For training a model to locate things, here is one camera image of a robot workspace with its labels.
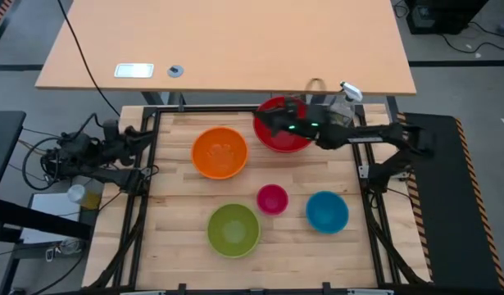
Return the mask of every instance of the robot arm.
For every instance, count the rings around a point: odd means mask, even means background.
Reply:
[[[71,134],[62,134],[57,140],[59,147],[48,149],[40,159],[46,175],[53,182],[84,176],[102,183],[113,183],[128,194],[141,195],[147,191],[145,179],[148,177],[140,169],[107,169],[110,164],[120,161],[123,166],[134,163],[133,157],[141,153],[154,139],[155,134],[138,132],[132,126],[119,133],[116,120],[107,120],[103,125],[104,140],[91,138],[83,127]]]
[[[275,136],[280,130],[315,141],[323,149],[338,149],[352,143],[390,143],[398,152],[383,163],[364,167],[361,177],[367,188],[375,193],[385,193],[392,175],[408,171],[413,161],[431,157],[434,153],[434,136],[428,131],[409,125],[344,127],[334,123],[334,113],[323,105],[302,105],[295,98],[287,98],[284,105],[266,111],[256,111],[257,117]],[[306,115],[299,116],[299,107]]]

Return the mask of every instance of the wooden desk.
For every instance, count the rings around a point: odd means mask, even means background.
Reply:
[[[142,111],[142,107],[124,107],[121,128],[140,126]],[[388,123],[384,105],[367,105],[366,112],[369,125]],[[235,128],[247,140],[247,165],[232,179],[206,179],[190,161],[193,140],[213,125]],[[395,153],[387,144],[373,148],[376,161]],[[152,179],[137,289],[177,289],[179,283],[188,284],[188,289],[321,288],[324,281],[333,288],[376,285],[351,147],[325,151],[311,145],[301,152],[280,154],[259,142],[249,112],[166,113],[155,159],[160,173]],[[284,186],[290,203],[279,217],[261,216],[263,234],[254,252],[227,259],[211,250],[205,232],[209,215],[227,202],[257,210],[257,190],[270,183]],[[404,183],[393,181],[389,187],[406,193]],[[306,200],[320,190],[340,193],[348,204],[350,220],[338,234],[318,234],[306,222]],[[102,202],[116,192],[115,186],[107,185]],[[384,194],[384,201],[396,249],[419,276],[428,279],[410,201],[396,193]],[[98,277],[116,252],[125,204],[121,196],[100,213],[84,286]],[[390,278],[385,262],[385,277]]]
[[[415,94],[388,0],[75,0],[69,19],[102,89],[335,93],[346,80]],[[132,62],[154,64],[153,77],[114,77]],[[308,89],[314,78],[325,87]],[[66,23],[36,86],[94,88]]]

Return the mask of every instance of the clear bottle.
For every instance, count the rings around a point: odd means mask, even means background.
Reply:
[[[362,101],[363,95],[359,89],[346,82],[341,82],[341,87],[346,95],[344,97],[336,95],[329,109],[334,113],[334,124],[350,127],[356,115],[356,104]]]
[[[101,202],[101,197],[97,193],[88,191],[82,184],[72,185],[67,195],[73,203],[90,210],[98,209]]]

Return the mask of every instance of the gray floor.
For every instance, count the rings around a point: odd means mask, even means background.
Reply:
[[[43,63],[62,20],[53,0],[22,1],[2,36],[0,64]],[[496,24],[504,20],[504,0],[491,0],[475,20],[493,30]],[[474,54],[455,52],[441,37],[410,35],[404,19],[397,20],[397,23],[410,61],[504,59],[504,52],[490,47],[479,51],[480,58]],[[466,48],[466,44],[475,48],[485,40],[501,42],[500,39],[475,29],[468,29],[464,34],[450,39],[455,46],[461,48]],[[97,112],[101,120],[114,117],[96,92],[35,89],[34,82],[38,74],[36,71],[0,72],[0,110],[26,111],[26,127],[52,133],[77,128],[91,112]],[[504,118],[504,68],[415,68],[412,69],[412,74],[417,95],[398,98],[397,104],[402,111],[461,118],[504,270],[504,124],[501,121]],[[110,92],[106,95],[117,109],[125,105],[145,103],[140,93]],[[188,103],[259,103],[270,95],[186,93],[185,97]],[[383,102],[384,99],[368,98],[367,101]],[[99,130],[90,127],[89,133],[99,135]],[[42,136],[23,132],[21,138],[36,142]],[[24,155],[25,149],[17,146],[11,163],[19,165]],[[41,175],[40,169],[33,162],[29,172]],[[67,185],[59,184],[52,191],[63,191]],[[92,186],[100,191],[100,185]],[[6,171],[0,186],[0,198],[26,205],[31,193],[33,191],[23,183],[18,171]],[[0,252],[10,247],[9,244],[1,243]],[[0,275],[8,259],[8,256],[0,256]],[[41,260],[22,261],[14,285],[29,292],[36,291],[50,284],[74,263],[74,259],[60,259],[51,263]],[[50,292],[77,289],[82,281],[84,264],[85,261],[80,263],[68,278]]]

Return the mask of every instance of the blue bowl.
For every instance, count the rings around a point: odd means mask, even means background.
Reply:
[[[318,192],[306,204],[306,217],[317,231],[335,234],[348,223],[347,203],[337,193]]]

